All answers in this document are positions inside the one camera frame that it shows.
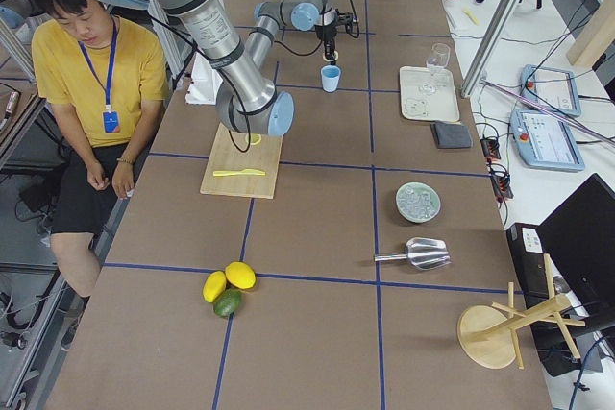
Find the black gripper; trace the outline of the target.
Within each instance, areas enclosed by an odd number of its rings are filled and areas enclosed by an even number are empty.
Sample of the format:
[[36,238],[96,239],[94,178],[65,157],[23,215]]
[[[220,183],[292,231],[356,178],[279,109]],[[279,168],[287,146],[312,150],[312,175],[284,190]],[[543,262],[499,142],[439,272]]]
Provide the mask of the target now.
[[324,47],[323,60],[329,63],[329,54],[332,54],[331,64],[336,64],[335,37],[337,29],[343,27],[347,35],[359,38],[359,24],[353,12],[340,12],[338,9],[329,9],[317,20],[314,30]]

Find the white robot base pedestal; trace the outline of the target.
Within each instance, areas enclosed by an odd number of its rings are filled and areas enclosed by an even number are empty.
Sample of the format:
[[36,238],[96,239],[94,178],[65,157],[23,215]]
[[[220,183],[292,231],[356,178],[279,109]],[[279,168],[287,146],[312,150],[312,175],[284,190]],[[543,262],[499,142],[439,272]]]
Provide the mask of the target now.
[[214,105],[223,83],[219,73],[201,55],[196,55],[185,100],[191,105]]

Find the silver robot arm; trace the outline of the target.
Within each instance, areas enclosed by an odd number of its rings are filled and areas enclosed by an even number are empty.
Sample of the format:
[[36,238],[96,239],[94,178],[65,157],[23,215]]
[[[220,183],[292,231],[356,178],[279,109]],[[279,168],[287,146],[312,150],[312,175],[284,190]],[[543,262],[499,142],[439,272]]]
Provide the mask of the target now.
[[[146,9],[150,0],[99,0],[130,9]],[[223,80],[216,111],[221,123],[238,133],[270,136],[286,134],[293,121],[292,96],[276,89],[260,73],[277,32],[291,25],[299,31],[313,30],[326,61],[335,63],[334,38],[338,27],[357,31],[357,16],[342,13],[330,0],[268,1],[255,9],[256,25],[242,40],[219,0],[158,0],[169,15],[179,18],[200,47],[209,65]]]

